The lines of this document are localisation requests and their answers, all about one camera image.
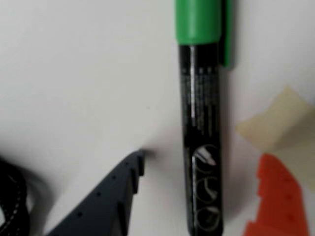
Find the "white surface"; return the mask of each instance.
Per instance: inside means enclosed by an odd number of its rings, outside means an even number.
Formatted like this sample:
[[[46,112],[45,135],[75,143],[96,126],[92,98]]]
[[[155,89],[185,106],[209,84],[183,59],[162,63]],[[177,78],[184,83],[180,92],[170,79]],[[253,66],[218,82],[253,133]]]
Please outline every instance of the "white surface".
[[[259,203],[260,153],[234,125],[287,84],[315,105],[315,1],[235,2],[236,63],[222,83],[225,236],[240,236]],[[146,147],[157,156],[130,235],[188,235],[173,1],[0,3],[0,151],[45,189],[35,212],[48,214],[44,232]],[[306,199],[315,234],[315,197]],[[44,221],[32,217],[38,235]]]

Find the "dark gray plastic piece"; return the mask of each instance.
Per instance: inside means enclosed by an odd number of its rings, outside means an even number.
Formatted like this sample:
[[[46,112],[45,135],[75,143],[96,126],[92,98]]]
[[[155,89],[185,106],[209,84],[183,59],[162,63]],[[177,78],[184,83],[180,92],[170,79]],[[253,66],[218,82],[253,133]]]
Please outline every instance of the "dark gray plastic piece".
[[[126,236],[144,156],[127,156],[48,236]]]

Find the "black cord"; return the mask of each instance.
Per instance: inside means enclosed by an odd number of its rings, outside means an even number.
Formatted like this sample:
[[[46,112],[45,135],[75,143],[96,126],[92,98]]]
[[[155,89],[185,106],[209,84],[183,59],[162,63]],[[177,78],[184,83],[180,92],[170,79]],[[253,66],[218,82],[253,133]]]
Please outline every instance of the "black cord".
[[[5,216],[0,236],[29,235],[26,195],[27,188],[22,174],[13,166],[0,161],[0,207]]]

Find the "marker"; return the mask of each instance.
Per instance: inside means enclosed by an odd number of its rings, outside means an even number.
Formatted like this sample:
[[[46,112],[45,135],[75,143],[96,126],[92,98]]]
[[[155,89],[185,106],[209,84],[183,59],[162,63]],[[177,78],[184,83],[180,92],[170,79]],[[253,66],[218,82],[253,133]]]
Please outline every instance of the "marker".
[[[223,233],[219,66],[229,64],[231,0],[176,0],[188,227]]]

